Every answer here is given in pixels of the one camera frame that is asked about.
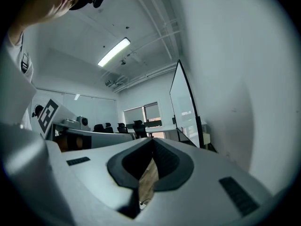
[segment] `whiteboard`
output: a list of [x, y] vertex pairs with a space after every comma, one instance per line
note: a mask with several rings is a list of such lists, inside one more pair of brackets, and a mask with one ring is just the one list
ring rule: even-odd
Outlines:
[[88, 119], [88, 126], [93, 131], [95, 126], [94, 98], [80, 96], [74, 100], [75, 95], [65, 94], [64, 106], [76, 116], [83, 116]]
[[106, 123], [110, 123], [113, 128], [113, 131], [118, 132], [116, 101], [94, 98], [94, 102], [96, 124], [102, 124], [103, 127], [105, 127]]
[[134, 121], [144, 121], [142, 107], [124, 111], [126, 124], [133, 124]]
[[195, 110], [181, 62], [178, 62], [170, 97], [177, 128], [197, 147], [200, 147]]

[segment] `cable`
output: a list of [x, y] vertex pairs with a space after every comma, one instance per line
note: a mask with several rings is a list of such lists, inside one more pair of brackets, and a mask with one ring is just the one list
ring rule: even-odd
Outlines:
[[143, 203], [144, 203], [146, 200], [151, 200], [151, 198], [147, 198], [147, 199], [143, 200], [143, 201], [140, 203], [140, 205], [143, 205]]

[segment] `window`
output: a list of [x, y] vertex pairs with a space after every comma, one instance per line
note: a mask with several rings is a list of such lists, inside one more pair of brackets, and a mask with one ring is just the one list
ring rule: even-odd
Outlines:
[[162, 138], [162, 139], [165, 139], [165, 134], [164, 134], [164, 132], [156, 132], [156, 133], [153, 133], [152, 136], [155, 137], [155, 138]]
[[156, 118], [160, 118], [158, 103], [155, 102], [152, 104], [145, 105], [144, 113], [145, 113], [146, 121], [158, 121], [158, 120], [154, 120]]
[[144, 121], [142, 106], [124, 111], [126, 124], [133, 124], [134, 121]]

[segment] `ceiling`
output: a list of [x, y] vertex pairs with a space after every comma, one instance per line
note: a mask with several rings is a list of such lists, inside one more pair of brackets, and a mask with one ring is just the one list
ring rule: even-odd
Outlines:
[[49, 51], [55, 49], [94, 66], [127, 37], [130, 46], [99, 70], [104, 82], [123, 76], [127, 83], [177, 61], [182, 52], [177, 22], [169, 0], [104, 0], [100, 8], [88, 4], [43, 25], [41, 34]]

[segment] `black vent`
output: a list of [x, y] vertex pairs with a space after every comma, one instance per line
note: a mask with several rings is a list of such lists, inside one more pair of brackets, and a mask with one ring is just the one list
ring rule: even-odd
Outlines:
[[81, 157], [81, 158], [77, 158], [77, 159], [68, 160], [67, 163], [69, 166], [73, 166], [75, 164], [79, 164], [79, 163], [86, 162], [89, 160], [90, 159], [85, 156], [85, 157]]
[[246, 216], [258, 208], [255, 201], [232, 177], [219, 181], [242, 216]]

